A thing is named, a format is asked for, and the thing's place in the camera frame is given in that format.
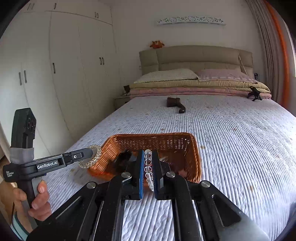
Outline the person's left hand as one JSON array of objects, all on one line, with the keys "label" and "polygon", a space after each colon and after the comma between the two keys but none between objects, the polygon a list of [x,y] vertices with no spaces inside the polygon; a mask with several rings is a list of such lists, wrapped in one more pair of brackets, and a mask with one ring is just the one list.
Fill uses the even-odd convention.
[{"label": "person's left hand", "polygon": [[[49,192],[47,184],[42,180],[38,185],[39,194],[32,202],[32,208],[27,212],[30,217],[35,218],[38,221],[46,220],[51,214],[51,206],[49,204]],[[13,189],[14,204],[19,221],[28,221],[26,214],[23,210],[22,202],[27,200],[27,196],[23,190],[19,188]]]}]

